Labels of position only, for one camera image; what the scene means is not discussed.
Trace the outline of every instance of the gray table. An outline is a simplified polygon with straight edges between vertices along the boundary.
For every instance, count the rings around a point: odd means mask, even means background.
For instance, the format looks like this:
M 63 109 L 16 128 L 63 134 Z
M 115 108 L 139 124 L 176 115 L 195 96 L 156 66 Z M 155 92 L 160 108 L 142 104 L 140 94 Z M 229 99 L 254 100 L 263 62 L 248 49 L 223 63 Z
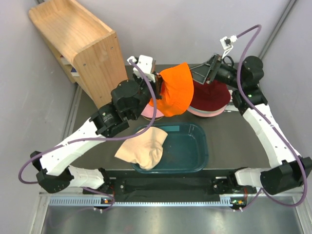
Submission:
M 171 65 L 156 67 L 158 71 Z M 80 98 L 74 131 L 77 130 L 91 114 L 97 111 L 88 95 L 83 92 Z M 209 162 L 206 169 L 232 169 L 239 167 L 268 168 L 266 153 L 251 126 L 237 112 L 223 113 L 211 118 L 198 118 L 188 112 L 180 116 L 164 117 L 157 123 L 193 122 L 205 131 L 209 150 Z M 139 126 L 148 124 L 142 117 L 130 121 L 130 128 L 118 136 L 128 136 Z M 103 167 L 107 170 L 132 170 L 130 163 L 114 158 L 122 142 L 105 142 L 78 158 L 73 165 L 86 169 Z

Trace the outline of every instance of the orange cloth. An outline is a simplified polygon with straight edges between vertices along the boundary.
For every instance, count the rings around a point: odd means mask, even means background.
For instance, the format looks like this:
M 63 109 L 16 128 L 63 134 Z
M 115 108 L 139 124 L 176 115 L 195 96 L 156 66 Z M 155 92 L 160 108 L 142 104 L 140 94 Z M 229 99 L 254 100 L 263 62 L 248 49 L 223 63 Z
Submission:
M 166 117 L 181 115 L 190 106 L 194 94 L 189 65 L 184 62 L 161 71 L 160 75 L 163 78 L 160 91 L 162 99 L 157 100 L 157 109 Z

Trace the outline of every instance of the reflective metal surface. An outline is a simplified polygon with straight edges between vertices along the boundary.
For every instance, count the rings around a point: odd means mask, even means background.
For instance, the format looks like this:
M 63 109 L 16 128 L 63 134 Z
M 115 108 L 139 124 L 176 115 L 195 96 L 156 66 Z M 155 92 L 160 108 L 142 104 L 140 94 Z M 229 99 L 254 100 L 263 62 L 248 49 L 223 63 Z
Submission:
M 169 65 L 156 66 L 161 71 Z M 77 130 L 89 117 L 97 111 L 92 100 L 82 92 L 78 112 L 74 124 Z M 134 133 L 139 126 L 148 124 L 148 120 L 140 117 L 137 121 L 130 121 L 130 128 L 118 136 L 128 136 Z M 239 167 L 269 167 L 266 153 L 256 137 L 251 126 L 237 112 L 222 113 L 216 117 L 198 118 L 188 112 L 181 116 L 171 118 L 164 117 L 156 123 L 169 122 L 194 122 L 199 124 L 206 133 L 209 161 L 207 169 L 227 169 Z M 121 141 L 102 143 L 78 158 L 73 165 L 86 169 L 103 167 L 106 170 L 120 169 L 132 170 L 130 163 L 114 158 L 115 153 L 121 146 Z
M 293 202 L 291 197 L 281 199 Z M 81 208 L 49 207 L 42 234 L 302 234 L 296 209 L 260 197 L 245 212 L 203 207 L 115 207 L 100 214 Z

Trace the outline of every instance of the wooden box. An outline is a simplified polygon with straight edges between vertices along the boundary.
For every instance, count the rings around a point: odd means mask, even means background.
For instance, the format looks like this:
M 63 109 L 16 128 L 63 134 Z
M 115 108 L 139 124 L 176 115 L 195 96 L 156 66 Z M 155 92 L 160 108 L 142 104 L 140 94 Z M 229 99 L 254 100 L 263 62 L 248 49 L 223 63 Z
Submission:
M 29 17 L 72 82 L 77 82 L 99 108 L 127 79 L 116 32 L 75 0 L 50 0 Z M 60 56 L 70 63 L 64 65 Z M 71 74 L 72 66 L 79 77 Z

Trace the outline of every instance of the folded cloth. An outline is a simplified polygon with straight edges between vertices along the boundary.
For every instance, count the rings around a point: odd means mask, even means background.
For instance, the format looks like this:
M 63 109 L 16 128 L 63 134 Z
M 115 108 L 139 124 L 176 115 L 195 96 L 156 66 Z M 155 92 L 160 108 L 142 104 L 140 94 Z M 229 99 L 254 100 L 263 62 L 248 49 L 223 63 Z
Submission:
M 160 128 L 150 127 L 145 133 L 125 140 L 115 157 L 126 162 L 138 163 L 142 169 L 150 170 L 160 162 L 162 144 L 167 135 Z
M 160 91 L 162 99 L 157 100 L 157 109 L 166 117 L 183 114 L 190 106 L 194 94 L 189 65 L 184 62 L 159 74 L 163 78 L 163 83 Z
M 217 111 L 231 100 L 231 94 L 226 84 L 214 80 L 210 84 L 200 84 L 194 81 L 194 96 L 191 107 L 201 111 Z

